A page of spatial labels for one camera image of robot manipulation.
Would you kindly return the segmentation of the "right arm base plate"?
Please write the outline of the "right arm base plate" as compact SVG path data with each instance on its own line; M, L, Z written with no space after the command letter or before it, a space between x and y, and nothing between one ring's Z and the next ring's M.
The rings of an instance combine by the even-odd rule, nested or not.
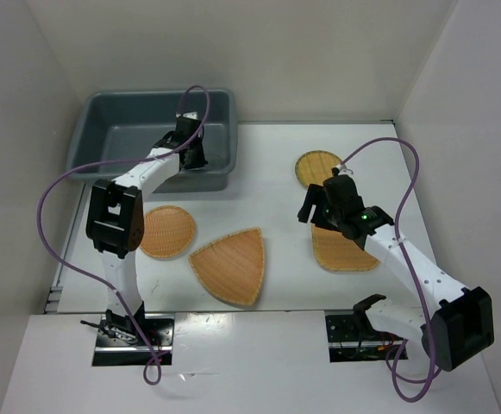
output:
M403 341L388 332L361 334L348 312L326 312L324 319L331 363L392 360Z

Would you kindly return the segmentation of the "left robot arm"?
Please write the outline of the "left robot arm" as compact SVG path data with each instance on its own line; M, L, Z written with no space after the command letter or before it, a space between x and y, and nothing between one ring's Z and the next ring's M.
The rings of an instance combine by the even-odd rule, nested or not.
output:
M207 164L203 138L196 112L177 114L175 129L153 145L149 162L115 179L99 179L91 188L85 233L99 253L104 279L113 285L100 329L129 345L141 343L147 332L135 268L135 250L145 231L143 203L180 171Z

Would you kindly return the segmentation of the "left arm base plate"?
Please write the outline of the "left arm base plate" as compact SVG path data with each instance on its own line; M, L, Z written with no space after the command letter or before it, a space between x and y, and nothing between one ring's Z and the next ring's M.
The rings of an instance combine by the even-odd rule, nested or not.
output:
M132 334L121 333L117 329L105 327L105 316L98 323L81 320L80 323L97 331L92 359L94 367L145 366L151 353L145 342ZM162 366L172 364L174 334L173 314L146 314L143 326L147 339L159 354Z

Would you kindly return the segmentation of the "triangular orange woven tray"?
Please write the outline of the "triangular orange woven tray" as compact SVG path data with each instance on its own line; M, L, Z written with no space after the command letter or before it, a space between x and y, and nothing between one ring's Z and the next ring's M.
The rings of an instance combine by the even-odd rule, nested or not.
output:
M189 263L210 295L227 304L250 307L260 295L265 275L261 230L225 235L190 254Z

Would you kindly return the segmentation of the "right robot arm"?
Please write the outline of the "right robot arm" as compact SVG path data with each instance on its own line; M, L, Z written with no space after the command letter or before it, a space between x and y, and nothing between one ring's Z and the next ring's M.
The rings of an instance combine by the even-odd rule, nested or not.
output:
M371 339L390 332L416 342L435 365L450 372L495 341L492 298L442 271L378 206L366 207L353 178L339 174L309 185L297 214L301 223L340 234L385 266L412 292L418 307L375 293L353 307L354 333Z

